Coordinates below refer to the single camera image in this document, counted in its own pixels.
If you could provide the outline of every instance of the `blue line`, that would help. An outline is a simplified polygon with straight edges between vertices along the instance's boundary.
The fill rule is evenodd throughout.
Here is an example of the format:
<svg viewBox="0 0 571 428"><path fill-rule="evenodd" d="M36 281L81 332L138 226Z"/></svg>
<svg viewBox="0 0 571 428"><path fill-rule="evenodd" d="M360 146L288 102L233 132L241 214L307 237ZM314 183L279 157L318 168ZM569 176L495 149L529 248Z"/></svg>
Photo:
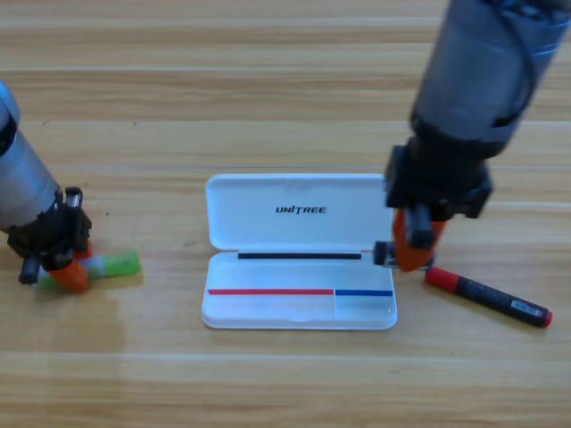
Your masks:
<svg viewBox="0 0 571 428"><path fill-rule="evenodd" d="M393 292L387 290L335 290L335 296L393 297Z"/></svg>

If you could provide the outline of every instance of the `black cable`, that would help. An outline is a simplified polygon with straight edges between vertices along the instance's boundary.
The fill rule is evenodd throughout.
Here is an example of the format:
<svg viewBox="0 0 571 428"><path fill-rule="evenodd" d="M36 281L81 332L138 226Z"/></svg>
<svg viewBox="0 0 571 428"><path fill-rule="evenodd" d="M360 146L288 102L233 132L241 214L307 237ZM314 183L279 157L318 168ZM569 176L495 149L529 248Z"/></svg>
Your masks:
<svg viewBox="0 0 571 428"><path fill-rule="evenodd" d="M516 111L511 113L509 116L495 120L493 125L499 128L510 125L527 108L527 106L532 100L532 97L534 96L535 88L537 87L537 73L535 72L534 58L532 54L529 52L529 48L527 47L525 40L521 37L521 35L517 31L513 22L506 15L503 14L503 11L501 9L501 0L496 0L495 2L493 2L492 9L494 11L494 14L496 15L496 18L498 18L503 28L505 28L505 30L508 32L509 36L512 38L512 41L514 42L519 51L522 63L524 65L525 77L527 80L527 93L525 94L524 101L516 109Z"/></svg>

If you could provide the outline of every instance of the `black marker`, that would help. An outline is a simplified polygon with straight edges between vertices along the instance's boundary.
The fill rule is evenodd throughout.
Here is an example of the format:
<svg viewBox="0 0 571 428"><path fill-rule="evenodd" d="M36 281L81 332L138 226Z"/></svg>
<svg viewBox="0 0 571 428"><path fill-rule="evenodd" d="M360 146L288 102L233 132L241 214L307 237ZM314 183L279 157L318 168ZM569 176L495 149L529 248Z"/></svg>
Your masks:
<svg viewBox="0 0 571 428"><path fill-rule="evenodd" d="M428 283L442 288L453 294L470 299L488 308L495 309L502 314L509 315L525 323L545 328L553 319L550 310L531 303L527 300L519 299L516 296L507 294L477 283L464 276L453 274L445 270L433 267L426 272L425 279Z"/></svg>

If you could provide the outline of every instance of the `wooden table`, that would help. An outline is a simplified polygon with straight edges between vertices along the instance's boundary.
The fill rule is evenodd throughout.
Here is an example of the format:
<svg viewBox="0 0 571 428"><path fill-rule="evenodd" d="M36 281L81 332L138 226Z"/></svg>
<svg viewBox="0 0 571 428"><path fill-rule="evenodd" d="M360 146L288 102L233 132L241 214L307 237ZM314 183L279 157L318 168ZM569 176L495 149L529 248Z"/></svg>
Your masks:
<svg viewBox="0 0 571 428"><path fill-rule="evenodd" d="M142 275L34 298L0 247L5 427L571 426L571 44L440 264L550 308L538 330L395 278L386 332L216 331L203 185L382 172L443 0L0 0L0 76L97 252Z"/></svg>

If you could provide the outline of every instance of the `green object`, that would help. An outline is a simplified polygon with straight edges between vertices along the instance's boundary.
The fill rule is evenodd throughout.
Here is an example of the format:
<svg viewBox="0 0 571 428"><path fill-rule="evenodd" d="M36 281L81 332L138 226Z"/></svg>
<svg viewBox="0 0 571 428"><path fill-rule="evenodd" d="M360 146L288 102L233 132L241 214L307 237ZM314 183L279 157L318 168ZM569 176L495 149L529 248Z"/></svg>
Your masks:
<svg viewBox="0 0 571 428"><path fill-rule="evenodd" d="M141 270L136 251L88 257L80 259L78 262L86 269L90 280L108 276L133 275ZM41 269L36 287L38 289L53 289L58 288L59 285L44 269Z"/></svg>

